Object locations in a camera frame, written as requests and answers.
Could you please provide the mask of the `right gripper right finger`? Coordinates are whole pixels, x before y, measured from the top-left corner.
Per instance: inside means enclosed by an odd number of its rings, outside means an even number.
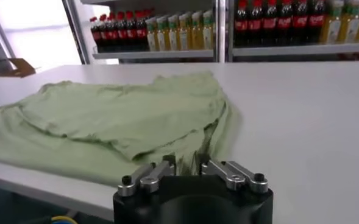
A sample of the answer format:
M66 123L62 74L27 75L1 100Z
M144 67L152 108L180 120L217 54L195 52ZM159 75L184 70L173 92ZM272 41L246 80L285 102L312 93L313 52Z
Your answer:
M238 191L243 186L256 194L268 191L268 180L263 173L253 173L234 161L218 162L210 159L201 162L201 174L217 175L232 191Z

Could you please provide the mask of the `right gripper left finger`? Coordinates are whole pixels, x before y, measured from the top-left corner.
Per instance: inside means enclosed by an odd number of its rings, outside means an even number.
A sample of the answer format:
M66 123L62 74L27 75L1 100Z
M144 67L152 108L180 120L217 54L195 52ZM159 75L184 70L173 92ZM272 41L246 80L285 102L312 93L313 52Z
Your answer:
M164 155L159 164L150 163L139 167L133 174L125 175L118 185L117 194L121 197L131 197L137 190L145 189L147 193L159 190L163 177L176 175L175 155Z

